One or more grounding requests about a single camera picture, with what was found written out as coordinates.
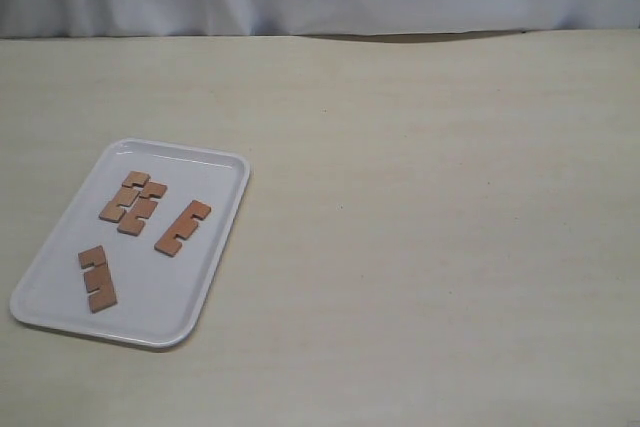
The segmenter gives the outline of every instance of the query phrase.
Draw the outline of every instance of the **white tray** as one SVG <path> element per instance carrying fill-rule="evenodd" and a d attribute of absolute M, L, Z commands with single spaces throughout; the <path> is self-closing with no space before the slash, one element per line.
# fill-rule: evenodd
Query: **white tray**
<path fill-rule="evenodd" d="M 130 171 L 168 186 L 138 237 L 98 214 Z M 193 330 L 249 179 L 235 154 L 125 139 L 108 147 L 11 296 L 21 322 L 149 348 L 167 348 Z M 212 207 L 178 254 L 154 244 L 192 201 Z M 117 305 L 92 314 L 78 253 L 102 245 Z"/>

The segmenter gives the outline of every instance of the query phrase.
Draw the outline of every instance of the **wooden puzzle piece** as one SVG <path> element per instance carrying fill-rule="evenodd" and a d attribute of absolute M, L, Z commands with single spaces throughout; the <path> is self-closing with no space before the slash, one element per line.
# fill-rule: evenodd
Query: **wooden puzzle piece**
<path fill-rule="evenodd" d="M 107 205 L 100 215 L 98 216 L 101 220 L 106 220 L 107 222 L 120 222 L 120 219 L 126 213 L 121 205 L 125 207 L 129 207 L 138 197 L 138 191 L 136 189 L 131 189 L 129 187 L 120 187 L 118 193 L 115 197 L 107 202 Z"/>
<path fill-rule="evenodd" d="M 145 226 L 144 220 L 140 219 L 148 219 L 151 217 L 151 214 L 153 214 L 157 206 L 158 203 L 153 200 L 138 199 L 131 210 L 129 210 L 120 221 L 118 232 L 134 236 L 140 235 L 140 232 L 142 232 Z"/>
<path fill-rule="evenodd" d="M 80 268 L 86 269 L 91 266 L 98 266 L 107 263 L 107 256 L 104 253 L 104 249 L 101 245 L 94 247 L 93 249 L 85 250 L 78 254 L 78 260 L 80 261 Z"/>
<path fill-rule="evenodd" d="M 127 178 L 122 182 L 123 187 L 144 187 L 148 180 L 151 178 L 149 174 L 145 174 L 144 172 L 136 172 L 132 170 L 127 175 Z"/>
<path fill-rule="evenodd" d="M 171 224 L 171 227 L 167 229 L 164 235 L 160 237 L 154 248 L 169 257 L 175 256 L 182 248 L 182 242 L 177 240 L 176 237 L 187 240 L 198 228 L 198 222 L 193 219 L 204 220 L 210 212 L 211 207 L 208 205 L 197 200 L 192 201 L 175 222 Z"/>
<path fill-rule="evenodd" d="M 164 193 L 167 191 L 167 186 L 164 184 L 158 184 L 156 182 L 149 182 L 144 186 L 142 192 L 140 192 L 140 198 L 148 199 L 153 197 L 155 199 L 161 199 Z"/>
<path fill-rule="evenodd" d="M 78 254 L 80 267 L 86 269 L 93 266 L 93 269 L 84 273 L 84 285 L 89 295 L 89 310 L 95 314 L 108 307 L 116 305 L 116 291 L 111 280 L 109 265 L 104 248 L 99 245 L 93 249 L 85 250 Z"/>

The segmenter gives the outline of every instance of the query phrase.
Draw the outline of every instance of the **cork piece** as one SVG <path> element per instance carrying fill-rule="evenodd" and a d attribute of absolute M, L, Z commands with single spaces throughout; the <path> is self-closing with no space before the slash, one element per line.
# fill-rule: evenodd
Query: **cork piece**
<path fill-rule="evenodd" d="M 126 210 L 120 206 L 123 205 L 125 207 L 129 207 L 137 197 L 137 190 L 129 187 L 120 187 L 118 193 L 107 203 L 98 217 L 101 220 L 106 220 L 107 222 L 120 222 L 120 219 L 122 219 L 126 213 Z"/>
<path fill-rule="evenodd" d="M 149 197 L 153 197 L 154 199 L 161 199 L 166 191 L 166 185 L 158 184 L 156 182 L 149 182 L 144 186 L 142 192 L 140 192 L 140 197 L 143 199 L 148 199 Z"/>
<path fill-rule="evenodd" d="M 91 266 L 98 266 L 107 263 L 107 256 L 104 253 L 104 249 L 101 245 L 94 247 L 93 249 L 85 250 L 78 254 L 78 260 L 80 261 L 80 267 L 86 269 Z"/>
<path fill-rule="evenodd" d="M 175 222 L 171 224 L 171 227 L 167 229 L 164 235 L 160 237 L 154 248 L 169 257 L 175 256 L 182 248 L 182 242 L 177 240 L 176 237 L 187 240 L 198 228 L 198 222 L 193 219 L 204 220 L 210 212 L 211 207 L 208 205 L 197 200 L 192 201 Z"/>
<path fill-rule="evenodd" d="M 89 310 L 91 310 L 92 314 L 112 307 L 117 303 L 118 298 L 116 297 L 116 291 L 113 288 L 112 282 L 101 285 L 100 290 L 89 296 Z"/>
<path fill-rule="evenodd" d="M 120 225 L 118 225 L 118 232 L 122 234 L 129 234 L 138 236 L 142 229 L 144 229 L 145 222 L 142 219 L 148 219 L 153 214 L 158 206 L 157 202 L 148 199 L 138 199 L 135 205 L 127 212 Z"/>
<path fill-rule="evenodd" d="M 136 172 L 132 170 L 127 175 L 127 178 L 122 182 L 123 187 L 144 187 L 147 181 L 151 178 L 149 174 L 145 174 L 144 172 Z"/>
<path fill-rule="evenodd" d="M 110 283 L 111 274 L 109 273 L 109 266 L 107 264 L 98 265 L 84 273 L 84 285 L 89 294 L 100 290 L 101 286 Z"/>

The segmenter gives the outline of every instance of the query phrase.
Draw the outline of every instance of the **plastic tray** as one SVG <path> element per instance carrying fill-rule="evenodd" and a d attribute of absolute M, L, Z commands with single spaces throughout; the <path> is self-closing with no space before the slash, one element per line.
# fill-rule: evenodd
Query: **plastic tray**
<path fill-rule="evenodd" d="M 138 237 L 98 219 L 130 171 L 168 186 Z M 164 349 L 195 327 L 249 179 L 242 157 L 125 139 L 108 147 L 11 296 L 21 322 Z M 154 244 L 192 201 L 212 207 L 171 258 Z M 117 305 L 89 310 L 78 253 L 102 245 Z"/>

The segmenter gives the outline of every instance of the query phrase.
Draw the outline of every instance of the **tabletop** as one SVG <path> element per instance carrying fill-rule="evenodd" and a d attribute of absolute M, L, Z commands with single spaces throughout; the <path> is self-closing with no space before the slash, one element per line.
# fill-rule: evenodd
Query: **tabletop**
<path fill-rule="evenodd" d="M 153 353 L 0 317 L 6 426 L 640 421 L 640 31 L 0 42 L 0 299 L 125 137 L 252 165 Z"/>

